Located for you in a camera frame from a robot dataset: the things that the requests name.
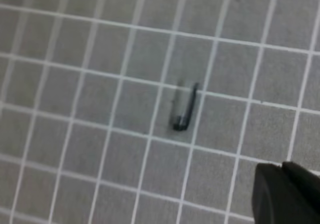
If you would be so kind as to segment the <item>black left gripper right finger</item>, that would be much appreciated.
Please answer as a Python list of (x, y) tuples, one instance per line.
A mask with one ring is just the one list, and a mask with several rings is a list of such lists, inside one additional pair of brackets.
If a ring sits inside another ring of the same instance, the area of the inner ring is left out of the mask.
[(320, 222), (320, 179), (294, 162), (284, 162), (282, 191), (283, 224), (318, 224)]

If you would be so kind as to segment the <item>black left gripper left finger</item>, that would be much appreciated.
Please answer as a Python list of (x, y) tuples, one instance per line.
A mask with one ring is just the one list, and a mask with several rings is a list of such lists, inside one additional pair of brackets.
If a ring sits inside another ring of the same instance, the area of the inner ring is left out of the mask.
[(304, 199), (279, 166), (257, 164), (251, 199), (256, 224), (303, 224)]

